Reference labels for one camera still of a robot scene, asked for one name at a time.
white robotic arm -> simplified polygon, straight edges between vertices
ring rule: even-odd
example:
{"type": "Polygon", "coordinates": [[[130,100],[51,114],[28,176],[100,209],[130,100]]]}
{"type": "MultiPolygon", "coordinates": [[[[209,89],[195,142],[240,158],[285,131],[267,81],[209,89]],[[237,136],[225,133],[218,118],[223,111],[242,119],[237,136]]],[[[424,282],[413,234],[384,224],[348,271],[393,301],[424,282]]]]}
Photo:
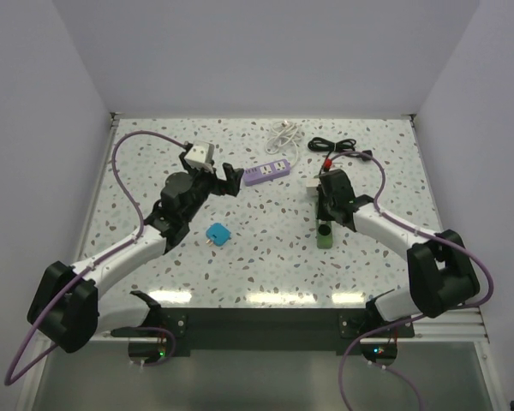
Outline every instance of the white robotic arm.
{"type": "Polygon", "coordinates": [[[129,307],[99,305],[99,299],[118,281],[151,259],[168,253],[188,233],[188,223],[209,194],[237,196],[243,170],[223,164],[225,180],[212,167],[213,145],[187,145],[180,156],[185,172],[170,175],[144,225],[103,252],[73,265],[50,265],[40,281],[27,319],[34,324],[66,284],[78,278],[61,300],[39,319],[39,330],[64,351],[83,347],[95,332],[141,325],[155,301],[143,293],[129,307]]]}
{"type": "Polygon", "coordinates": [[[391,290],[367,303],[366,308],[373,317],[370,327],[420,313],[435,318],[478,294],[480,284],[469,257],[422,235],[464,247],[456,232],[435,233],[400,217],[395,218],[398,224],[393,223],[392,218],[379,213],[374,199],[355,196],[342,170],[327,171],[319,178],[319,220],[336,221],[368,235],[408,262],[409,287],[391,290]]]}

terrazzo surface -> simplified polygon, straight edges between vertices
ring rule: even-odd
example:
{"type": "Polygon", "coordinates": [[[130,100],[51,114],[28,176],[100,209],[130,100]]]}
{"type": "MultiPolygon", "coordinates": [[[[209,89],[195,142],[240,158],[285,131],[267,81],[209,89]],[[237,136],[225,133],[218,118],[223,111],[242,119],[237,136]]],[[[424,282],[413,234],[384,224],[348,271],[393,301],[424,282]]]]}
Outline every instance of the terrazzo surface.
{"type": "MultiPolygon", "coordinates": [[[[294,158],[265,153],[271,119],[122,119],[115,141],[145,129],[182,142],[215,145],[216,166],[235,168],[294,158]]],[[[376,240],[333,226],[334,244],[316,247],[314,201],[306,194],[308,178],[318,173],[323,155],[306,148],[314,136],[354,138],[359,150],[371,149],[385,166],[387,183],[381,204],[389,211],[430,229],[438,229],[425,171],[407,120],[295,119],[302,125],[301,158],[289,176],[244,187],[237,198],[210,196],[190,224],[191,231],[171,252],[143,265],[115,285],[103,301],[133,299],[140,289],[176,307],[363,307],[389,289],[407,285],[405,262],[376,240]],[[222,247],[206,244],[206,229],[222,223],[231,239],[222,247]]],[[[165,178],[181,171],[178,147],[152,136],[127,140],[119,151],[120,175],[147,215],[165,178]]],[[[341,158],[338,167],[356,195],[374,195],[380,173],[373,163],[341,158]]],[[[136,215],[117,186],[110,159],[82,249],[91,256],[129,234],[136,215]]]]}

purple power strip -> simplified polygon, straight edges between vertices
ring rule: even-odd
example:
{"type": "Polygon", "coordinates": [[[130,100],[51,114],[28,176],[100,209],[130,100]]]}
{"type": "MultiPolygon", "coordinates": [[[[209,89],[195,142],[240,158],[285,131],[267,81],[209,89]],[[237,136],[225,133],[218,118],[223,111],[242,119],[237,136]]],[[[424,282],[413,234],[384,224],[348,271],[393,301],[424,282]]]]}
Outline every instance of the purple power strip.
{"type": "Polygon", "coordinates": [[[287,160],[273,161],[246,169],[243,173],[243,181],[246,183],[246,186],[253,186],[254,184],[269,182],[275,178],[287,176],[290,170],[291,166],[287,160]]]}

white cable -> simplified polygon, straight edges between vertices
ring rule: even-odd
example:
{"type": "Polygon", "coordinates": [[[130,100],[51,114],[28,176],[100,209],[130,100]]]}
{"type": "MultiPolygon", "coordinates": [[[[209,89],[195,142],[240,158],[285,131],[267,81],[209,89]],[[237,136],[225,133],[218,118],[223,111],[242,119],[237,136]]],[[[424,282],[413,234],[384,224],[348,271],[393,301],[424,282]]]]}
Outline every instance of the white cable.
{"type": "Polygon", "coordinates": [[[301,127],[295,122],[274,122],[271,124],[269,134],[271,135],[265,143],[265,152],[268,154],[276,154],[281,148],[289,143],[295,146],[295,160],[290,162],[291,167],[299,161],[299,145],[298,142],[302,139],[301,127]]]}

green block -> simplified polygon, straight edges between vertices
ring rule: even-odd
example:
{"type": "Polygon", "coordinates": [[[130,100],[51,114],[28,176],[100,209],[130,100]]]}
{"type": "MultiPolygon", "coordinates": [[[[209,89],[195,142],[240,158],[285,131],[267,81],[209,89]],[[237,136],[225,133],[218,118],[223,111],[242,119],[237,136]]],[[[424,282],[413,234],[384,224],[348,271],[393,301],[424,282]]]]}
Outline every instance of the green block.
{"type": "Polygon", "coordinates": [[[327,249],[333,247],[333,227],[331,221],[316,220],[316,247],[327,249]]]}

